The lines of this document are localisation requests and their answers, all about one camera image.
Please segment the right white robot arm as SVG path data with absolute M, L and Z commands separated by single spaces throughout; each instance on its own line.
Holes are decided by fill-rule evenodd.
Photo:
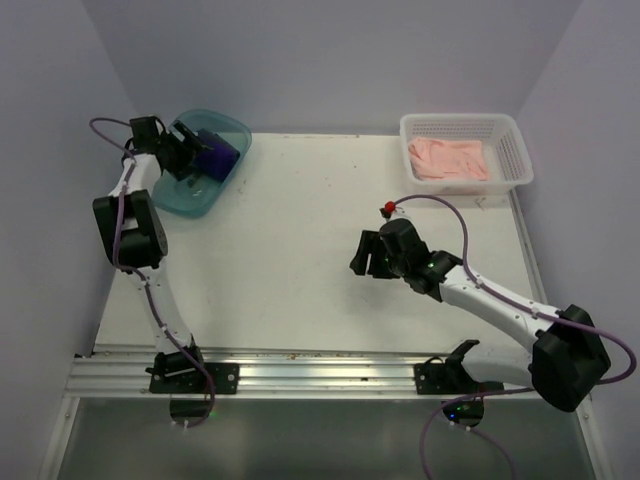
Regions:
M 406 218 L 363 231 L 349 267 L 359 276 L 399 278 L 414 292 L 464 310 L 517 343 L 495 347 L 468 339 L 440 361 L 416 364 L 420 394 L 471 394 L 511 384 L 573 412 L 611 366 L 585 310 L 529 301 L 467 272 L 461 258 L 429 249 Z

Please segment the white plastic basket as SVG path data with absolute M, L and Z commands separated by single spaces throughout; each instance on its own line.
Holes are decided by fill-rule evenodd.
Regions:
M 534 178 L 524 140 L 515 120 L 505 114 L 407 114 L 400 119 L 400 145 L 408 179 L 422 193 L 503 195 Z M 486 180 L 422 179 L 411 163 L 409 144 L 418 137 L 468 143 L 478 141 L 488 170 Z

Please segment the purple towel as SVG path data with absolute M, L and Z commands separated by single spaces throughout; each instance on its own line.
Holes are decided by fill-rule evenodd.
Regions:
M 205 129 L 197 131 L 198 140 L 204 145 L 195 157 L 195 167 L 215 181 L 224 182 L 240 158 L 240 152 L 230 143 Z

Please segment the aluminium mounting rail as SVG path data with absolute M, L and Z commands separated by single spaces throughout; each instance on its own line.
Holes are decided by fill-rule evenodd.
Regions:
M 146 371 L 149 349 L 103 350 L 72 363 L 64 393 L 77 398 L 152 395 Z M 206 349 L 204 359 L 224 373 L 217 395 L 237 399 L 412 399 L 427 379 L 424 366 L 443 355 L 370 352 L 226 351 Z

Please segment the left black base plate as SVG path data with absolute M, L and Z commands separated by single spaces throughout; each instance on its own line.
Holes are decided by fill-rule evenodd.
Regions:
M 237 363 L 206 362 L 194 352 L 187 351 L 155 356 L 145 372 L 150 375 L 149 391 L 153 394 L 215 394 L 234 395 L 240 379 Z

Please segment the pink towel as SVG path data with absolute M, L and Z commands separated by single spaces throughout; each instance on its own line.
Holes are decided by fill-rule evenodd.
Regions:
M 420 180 L 488 181 L 491 178 L 480 140 L 416 137 L 409 142 L 407 153 Z

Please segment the teal plastic tub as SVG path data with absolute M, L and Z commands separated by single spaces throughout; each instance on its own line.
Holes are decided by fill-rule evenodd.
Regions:
M 194 174 L 182 181 L 164 173 L 155 184 L 152 199 L 157 208 L 181 217 L 200 218 L 212 208 L 239 169 L 252 144 L 252 134 L 240 121 L 211 110 L 189 110 L 176 120 L 196 135 L 200 129 L 217 133 L 240 152 L 238 162 L 224 182 L 215 181 L 196 168 Z

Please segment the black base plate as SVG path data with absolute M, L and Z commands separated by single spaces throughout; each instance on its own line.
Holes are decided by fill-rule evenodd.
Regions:
M 480 343 L 465 340 L 448 356 L 432 357 L 413 366 L 414 382 L 418 395 L 467 395 L 489 391 L 504 391 L 501 382 L 479 382 L 464 369 L 466 354 Z
M 149 391 L 153 394 L 215 394 L 234 395 L 240 379 L 237 363 L 206 362 L 194 352 L 187 351 L 155 356 L 145 372 L 150 375 Z

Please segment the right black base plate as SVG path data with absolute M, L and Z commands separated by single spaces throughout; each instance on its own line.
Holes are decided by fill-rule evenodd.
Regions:
M 465 340 L 448 356 L 432 357 L 413 366 L 414 382 L 418 395 L 467 395 L 489 391 L 504 391 L 501 382 L 479 382 L 464 369 L 466 354 L 480 343 Z

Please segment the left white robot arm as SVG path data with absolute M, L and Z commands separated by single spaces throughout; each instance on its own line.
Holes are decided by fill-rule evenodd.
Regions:
M 169 286 L 168 239 L 152 194 L 164 173 L 181 174 L 204 145 L 183 124 L 172 132 L 156 116 L 97 117 L 89 126 L 123 153 L 118 182 L 93 201 L 92 209 L 106 256 L 139 292 L 153 332 L 150 390 L 197 392 L 210 374 Z

